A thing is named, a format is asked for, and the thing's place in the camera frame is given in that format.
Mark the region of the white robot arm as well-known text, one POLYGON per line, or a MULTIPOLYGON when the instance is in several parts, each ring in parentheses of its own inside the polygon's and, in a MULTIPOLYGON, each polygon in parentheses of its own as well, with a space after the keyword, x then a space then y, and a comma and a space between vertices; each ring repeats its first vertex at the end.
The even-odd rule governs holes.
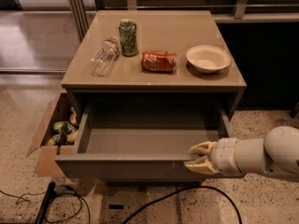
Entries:
POLYGON ((228 137, 206 141, 191 147, 189 153, 198 158, 185 161, 185 167, 203 175, 258 174, 292 182, 299 180, 299 130, 289 126, 274 128, 264 139, 228 137))

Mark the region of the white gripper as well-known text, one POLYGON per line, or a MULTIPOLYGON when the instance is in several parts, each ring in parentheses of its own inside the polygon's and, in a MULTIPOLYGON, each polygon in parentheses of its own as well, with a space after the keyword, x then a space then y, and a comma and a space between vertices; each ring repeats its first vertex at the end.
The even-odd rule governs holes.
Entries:
POLYGON ((203 175, 221 173, 225 176, 242 176, 243 173, 236 162, 236 151, 239 143, 237 138, 222 138, 216 143, 205 141, 194 145, 188 153, 201 157, 193 161, 185 161, 184 166, 194 173, 203 175))

